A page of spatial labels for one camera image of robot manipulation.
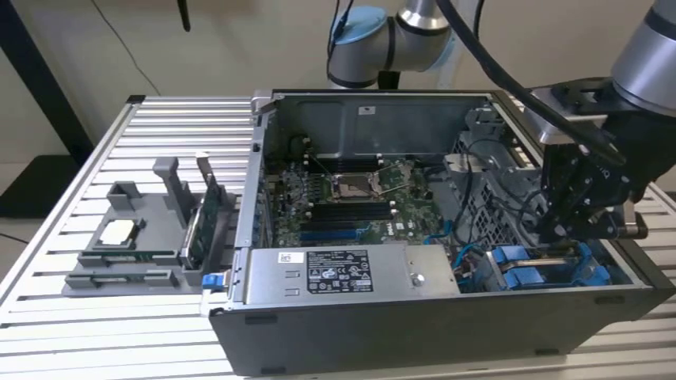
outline power supply label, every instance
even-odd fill
[[[374,291],[366,249],[308,252],[308,291],[314,295]]]

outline white label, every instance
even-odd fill
[[[359,107],[359,115],[375,115],[376,107],[374,105],[366,105]]]
[[[303,264],[306,261],[306,252],[280,252],[278,263]]]

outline screw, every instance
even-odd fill
[[[558,224],[556,227],[554,227],[554,232],[559,236],[567,236],[567,230],[563,228],[560,224]]]
[[[579,148],[580,148],[582,154],[584,154],[586,156],[588,156],[591,154],[590,149],[584,145],[580,145]]]
[[[415,287],[422,286],[424,282],[424,276],[419,273],[411,273],[411,282],[414,283]]]

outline motherboard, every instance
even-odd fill
[[[415,159],[306,155],[267,183],[278,248],[392,241],[422,245],[444,234],[447,223]]]

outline silver robot arm segment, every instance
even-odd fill
[[[366,30],[362,36],[350,32],[360,28]],[[334,41],[328,62],[332,87],[367,88],[376,83],[380,71],[428,70],[450,52],[450,36],[435,0],[408,0],[387,19],[379,8],[354,8],[346,33]]]

